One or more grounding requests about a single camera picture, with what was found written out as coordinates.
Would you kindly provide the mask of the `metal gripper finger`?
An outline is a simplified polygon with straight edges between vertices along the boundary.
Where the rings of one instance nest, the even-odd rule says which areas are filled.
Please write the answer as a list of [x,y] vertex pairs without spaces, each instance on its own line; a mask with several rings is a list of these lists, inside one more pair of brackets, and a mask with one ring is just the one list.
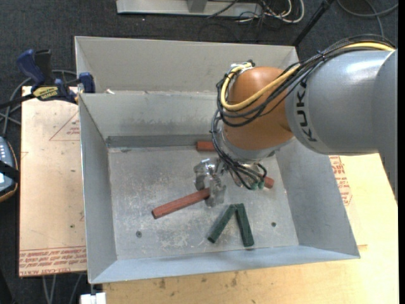
[[207,206],[216,206],[224,202],[227,187],[220,182],[211,181],[209,183],[209,196],[205,200]]
[[208,174],[208,168],[206,161],[201,161],[194,167],[195,179],[194,185],[197,190],[203,190],[205,188],[205,179]]

